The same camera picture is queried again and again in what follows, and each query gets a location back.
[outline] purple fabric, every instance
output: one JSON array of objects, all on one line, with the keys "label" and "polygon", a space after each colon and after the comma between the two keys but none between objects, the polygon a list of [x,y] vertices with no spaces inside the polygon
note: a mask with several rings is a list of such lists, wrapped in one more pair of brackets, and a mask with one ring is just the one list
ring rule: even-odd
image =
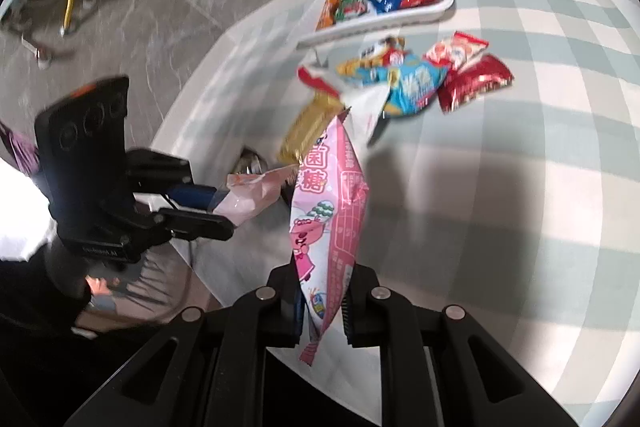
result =
[{"label": "purple fabric", "polygon": [[0,121],[0,139],[14,157],[20,172],[31,176],[40,170],[38,148],[26,136],[12,131]]}]

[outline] checkered tablecloth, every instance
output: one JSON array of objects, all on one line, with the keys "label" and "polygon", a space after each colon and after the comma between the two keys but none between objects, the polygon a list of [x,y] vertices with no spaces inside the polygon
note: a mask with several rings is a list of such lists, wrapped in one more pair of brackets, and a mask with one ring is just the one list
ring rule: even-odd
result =
[{"label": "checkered tablecloth", "polygon": [[[304,10],[243,34],[193,107],[174,153],[197,182],[220,183],[242,145],[274,158],[311,97],[295,75],[305,52],[287,41]],[[515,82],[390,122],[360,158],[359,262],[414,303],[463,305],[599,427],[640,367],[640,39],[611,0],[456,0],[441,21],[391,33],[421,53],[456,30],[488,40]],[[335,66],[389,33],[318,52]],[[228,243],[199,243],[196,269],[225,304],[287,262],[286,223],[275,205]],[[296,370],[375,419],[377,355],[350,365],[340,327],[321,344],[324,369]]]}]

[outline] tray of snacks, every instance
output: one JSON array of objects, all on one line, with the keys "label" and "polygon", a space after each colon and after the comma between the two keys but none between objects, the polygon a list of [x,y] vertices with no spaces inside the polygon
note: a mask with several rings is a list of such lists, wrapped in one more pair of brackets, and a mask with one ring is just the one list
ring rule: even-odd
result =
[{"label": "tray of snacks", "polygon": [[453,0],[314,0],[289,39],[298,47],[439,19]]}]

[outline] pink and white candy package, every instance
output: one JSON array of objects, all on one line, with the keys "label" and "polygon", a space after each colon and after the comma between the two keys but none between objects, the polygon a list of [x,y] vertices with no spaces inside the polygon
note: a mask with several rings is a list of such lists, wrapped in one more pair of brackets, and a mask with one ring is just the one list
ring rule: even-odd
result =
[{"label": "pink and white candy package", "polygon": [[339,117],[308,152],[291,203],[289,237],[306,299],[311,365],[351,280],[369,187]]}]

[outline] white plastic tray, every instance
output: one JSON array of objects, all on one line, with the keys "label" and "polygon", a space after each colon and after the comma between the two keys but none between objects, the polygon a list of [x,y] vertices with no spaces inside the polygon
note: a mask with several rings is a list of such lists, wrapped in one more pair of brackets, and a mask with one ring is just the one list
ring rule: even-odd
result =
[{"label": "white plastic tray", "polygon": [[355,19],[339,22],[335,25],[316,31],[318,19],[325,0],[315,0],[306,10],[300,22],[291,32],[289,39],[296,40],[299,48],[315,46],[321,42],[340,39],[349,35],[392,28],[404,24],[417,24],[439,19],[452,4],[453,0],[436,0],[428,6],[407,8],[390,13],[379,14],[367,1],[369,12]]}]

